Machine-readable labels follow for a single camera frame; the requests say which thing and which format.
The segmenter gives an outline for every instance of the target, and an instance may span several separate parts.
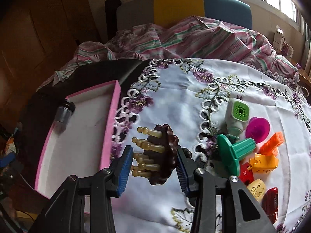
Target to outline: yellow plastic block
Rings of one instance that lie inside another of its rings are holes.
[[[272,154],[270,156],[255,153],[255,157],[249,160],[248,170],[253,173],[268,173],[277,168],[279,160]]]
[[[189,16],[205,16],[204,0],[154,0],[154,23],[166,29]]]
[[[247,189],[251,192],[256,201],[261,202],[265,194],[266,185],[262,180],[257,179],[254,180],[251,184],[249,184],[247,186]]]

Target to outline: metal screw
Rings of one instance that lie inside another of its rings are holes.
[[[103,172],[104,172],[104,174],[110,174],[111,173],[111,169],[110,168],[104,168]]]
[[[238,177],[232,175],[232,176],[230,176],[230,180],[231,180],[232,182],[238,182]]]
[[[70,181],[75,181],[77,179],[77,176],[70,175],[68,178],[69,178]]]
[[[197,174],[203,174],[203,173],[205,173],[205,170],[202,169],[202,168],[197,168],[197,169],[195,170],[195,172],[196,172]]]

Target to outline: peg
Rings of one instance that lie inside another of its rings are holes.
[[[145,163],[145,164],[152,164],[152,163],[154,163],[154,159],[152,159],[152,158],[145,158],[145,157],[141,157],[141,156],[139,156],[136,161],[137,161],[137,163]]]
[[[162,137],[162,132],[158,130],[150,130],[147,127],[138,127],[137,128],[138,133],[143,133],[145,135],[161,138]]]
[[[133,171],[133,170],[140,171],[140,170],[138,169],[138,166],[133,166],[133,165],[131,165],[131,171]]]
[[[162,145],[158,145],[158,144],[152,144],[152,143],[142,143],[142,149],[146,150],[146,151],[154,151],[154,152],[159,152],[162,153],[165,151],[165,147]]]
[[[152,143],[150,143],[150,142],[142,142],[142,143],[140,144],[140,147],[144,150],[145,147],[148,146],[148,145],[152,145]]]
[[[141,144],[142,142],[148,142],[148,140],[147,140],[147,139],[138,139],[137,137],[133,137],[133,138],[132,138],[132,142],[133,142],[133,143],[136,143],[137,146],[140,146],[140,144]]]
[[[132,175],[134,177],[140,176],[144,178],[150,178],[151,177],[151,172],[139,172],[137,170],[132,171]]]
[[[158,165],[158,164],[139,163],[138,164],[138,169],[139,170],[149,170],[149,171],[158,172],[158,171],[160,171],[160,165]]]
[[[133,154],[133,158],[134,158],[134,159],[137,159],[139,156],[140,156],[140,157],[143,157],[143,158],[149,158],[148,155],[145,155],[145,154],[142,154],[142,153],[134,153],[134,154]]]

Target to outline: white tablecloth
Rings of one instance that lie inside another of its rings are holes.
[[[276,74],[274,78],[283,79]],[[217,149],[216,135],[226,131],[224,117],[229,99],[243,99],[250,107],[250,117],[264,117],[270,122],[268,138],[283,132],[285,143],[279,147],[278,167],[254,177],[263,180],[267,190],[278,188],[279,213],[274,226],[280,232],[291,232],[310,207],[311,108],[299,91],[276,80],[224,60],[153,60],[121,101],[112,153],[118,156],[126,145],[142,152],[131,142],[132,137],[146,138],[137,133],[137,127],[167,123],[179,137],[179,145],[192,151],[193,159],[200,156],[208,162]],[[257,144],[255,151],[264,142]],[[196,152],[197,146],[206,153]],[[190,232],[193,209],[181,192],[176,171],[164,185],[156,186],[130,174],[125,192],[112,204],[118,233]],[[217,206],[219,231],[219,202]]]

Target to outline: black cloth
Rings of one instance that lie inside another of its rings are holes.
[[[59,102],[72,93],[104,82],[118,80],[120,83],[126,76],[126,80],[120,83],[123,97],[148,63],[141,60],[113,60],[87,64],[77,68],[64,82],[54,87],[50,83],[31,97],[21,113],[22,131],[14,142],[19,148],[17,159],[24,164],[22,175],[33,188],[41,151]]]

